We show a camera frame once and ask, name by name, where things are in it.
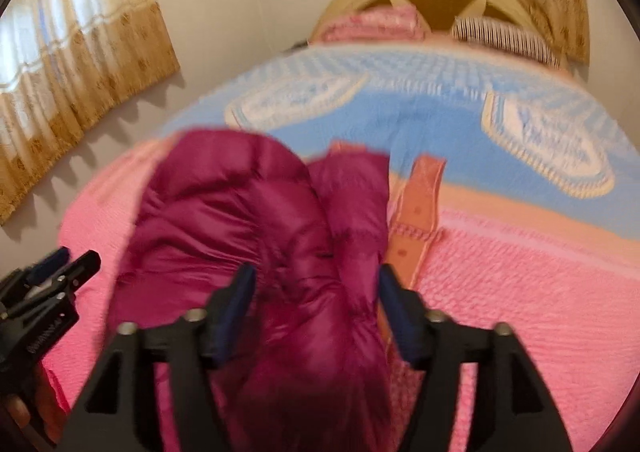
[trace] blue blanket section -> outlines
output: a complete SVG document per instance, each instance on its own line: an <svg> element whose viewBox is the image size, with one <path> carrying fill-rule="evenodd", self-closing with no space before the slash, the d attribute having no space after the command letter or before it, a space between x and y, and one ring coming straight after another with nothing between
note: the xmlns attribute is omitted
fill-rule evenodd
<svg viewBox="0 0 640 452"><path fill-rule="evenodd" d="M500 116L513 137L483 127L488 93L516 104ZM365 143L389 152L392 170L404 176L420 153L430 153L447 159L449 183L640 239L636 150L587 93L525 67L442 51L315 48L242 75L161 135L225 125L225 115L303 156L324 152L335 139ZM581 130L568 131L566 119ZM533 164L545 158L548 165ZM591 190L575 188L591 174Z"/></svg>

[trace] metal bolt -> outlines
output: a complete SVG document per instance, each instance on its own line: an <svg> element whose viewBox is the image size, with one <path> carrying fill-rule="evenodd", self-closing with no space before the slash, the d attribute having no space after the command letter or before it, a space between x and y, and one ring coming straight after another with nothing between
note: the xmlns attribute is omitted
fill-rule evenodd
<svg viewBox="0 0 640 452"><path fill-rule="evenodd" d="M444 313L444 311L440 311L439 309L431 309L427 313L427 318L433 323L440 323L449 320L449 315Z"/></svg>
<svg viewBox="0 0 640 452"><path fill-rule="evenodd" d="M200 322L201 320L205 320L206 318L207 310L201 307L190 309L187 313L184 314L184 319L189 322Z"/></svg>
<svg viewBox="0 0 640 452"><path fill-rule="evenodd" d="M135 322L123 322L118 326L118 333L121 335L132 335L138 331L138 324Z"/></svg>
<svg viewBox="0 0 640 452"><path fill-rule="evenodd" d="M494 331L501 337L508 337L513 335L513 329L506 322L498 322L495 325Z"/></svg>

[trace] hand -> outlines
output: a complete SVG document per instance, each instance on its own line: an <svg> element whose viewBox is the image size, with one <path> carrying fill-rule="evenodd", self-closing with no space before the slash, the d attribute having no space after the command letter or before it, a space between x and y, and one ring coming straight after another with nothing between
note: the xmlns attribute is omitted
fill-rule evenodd
<svg viewBox="0 0 640 452"><path fill-rule="evenodd" d="M62 429L65 425L66 414L58 406L56 394L49 384L49 379L42 366L38 366L36 375L36 400L35 405L44 422L47 437L53 443L60 441ZM4 400L4 405L14 421L24 428L31 421L31 415L24 402L17 396L10 396Z"/></svg>

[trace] bed sheet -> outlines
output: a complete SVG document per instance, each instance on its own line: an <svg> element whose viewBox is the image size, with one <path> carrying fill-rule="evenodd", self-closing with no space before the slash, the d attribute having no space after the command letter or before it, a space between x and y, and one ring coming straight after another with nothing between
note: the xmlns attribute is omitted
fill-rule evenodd
<svg viewBox="0 0 640 452"><path fill-rule="evenodd" d="M79 297L89 335L99 333L146 177L182 131L220 125L269 133L308 157L336 139L388 152L390 221L417 162L445 159L438 240L405 284L459 322L509 321L574 449L593 446L640 371L640 155L587 92L542 66L452 46L314 47L259 66L115 162L69 209L60 242L103 254L103 272ZM72 344L99 350L99 337L76 337L52 353L58 376L78 370ZM393 349L390 367L398 442L418 377ZM472 379L465 370L456 452ZM66 382L71 400L81 383Z"/></svg>

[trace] maroon puffer jacket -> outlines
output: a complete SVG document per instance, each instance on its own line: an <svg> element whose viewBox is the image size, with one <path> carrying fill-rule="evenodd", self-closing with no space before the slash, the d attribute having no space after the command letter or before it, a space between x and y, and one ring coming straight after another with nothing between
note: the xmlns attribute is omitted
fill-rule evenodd
<svg viewBox="0 0 640 452"><path fill-rule="evenodd" d="M108 315L152 327L204 305L242 262L254 307L211 375L238 452L386 450L388 371L376 323L388 158L335 153L308 167L267 137L193 131L158 167ZM166 366L162 436L179 450Z"/></svg>

